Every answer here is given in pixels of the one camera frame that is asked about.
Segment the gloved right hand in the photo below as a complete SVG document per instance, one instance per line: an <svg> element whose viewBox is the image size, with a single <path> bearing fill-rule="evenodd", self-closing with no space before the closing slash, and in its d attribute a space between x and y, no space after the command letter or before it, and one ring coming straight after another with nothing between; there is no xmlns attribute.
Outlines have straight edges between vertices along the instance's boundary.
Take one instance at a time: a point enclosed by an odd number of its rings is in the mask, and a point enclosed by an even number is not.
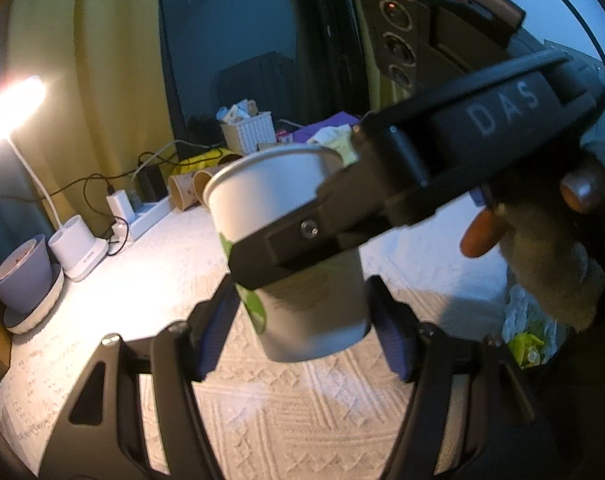
<svg viewBox="0 0 605 480"><path fill-rule="evenodd" d="M534 204L496 204L477 215L460 242L467 258L498 246L542 310L579 332L605 313L605 140L587 142L585 151L585 164L560 183L569 210L587 217L583 228Z"/></svg>

